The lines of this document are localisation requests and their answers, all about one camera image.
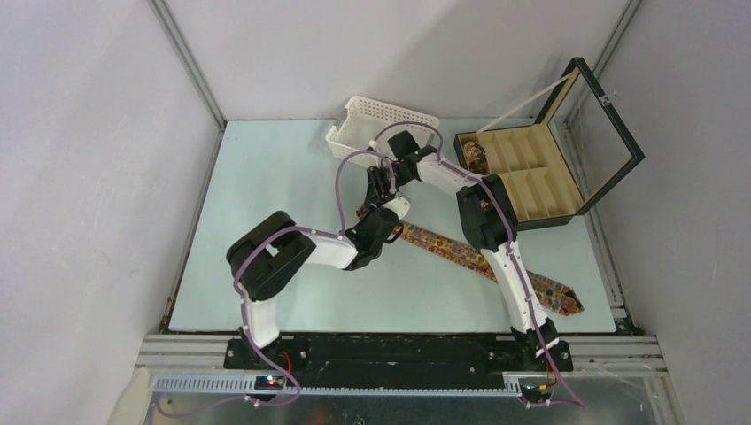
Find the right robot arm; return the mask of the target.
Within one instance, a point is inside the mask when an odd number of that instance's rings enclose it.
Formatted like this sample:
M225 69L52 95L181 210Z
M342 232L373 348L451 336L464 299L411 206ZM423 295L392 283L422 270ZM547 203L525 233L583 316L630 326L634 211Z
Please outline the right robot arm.
M407 131L393 136L389 144L397 159L380 156L374 166L367 168L363 219L394 205L399 188L412 181L428 183L455 195L468 244L483 255L499 279L512 320L512 334L518 342L516 361L528 370L541 368L560 338L523 266L515 231L516 217L503 181L498 176L473 174L444 160L432 146L420 148Z

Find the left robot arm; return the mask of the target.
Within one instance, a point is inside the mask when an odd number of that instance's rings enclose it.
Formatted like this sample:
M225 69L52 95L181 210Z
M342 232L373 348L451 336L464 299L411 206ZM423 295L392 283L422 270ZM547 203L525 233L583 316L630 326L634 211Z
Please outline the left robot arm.
M342 235L299 226L277 211L234 244L226 254L233 288L241 300L242 330L250 341L246 358L270 368L280 357L275 297L305 265L354 271L378 259L399 233L402 216L387 206L370 207Z

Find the white perforated plastic basket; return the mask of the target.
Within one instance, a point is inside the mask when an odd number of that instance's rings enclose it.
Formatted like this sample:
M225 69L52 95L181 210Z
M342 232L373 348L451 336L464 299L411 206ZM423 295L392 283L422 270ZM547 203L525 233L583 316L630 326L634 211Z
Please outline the white perforated plastic basket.
M376 142L375 151L395 159L388 140L407 130L420 147L430 143L434 133L423 126L402 124L381 131L393 123L402 121L421 122L438 128L439 118L428 113L388 104L372 98L353 96L344 108L343 115L329 129L325 141L335 158L343 159L355 151L365 150L371 141Z

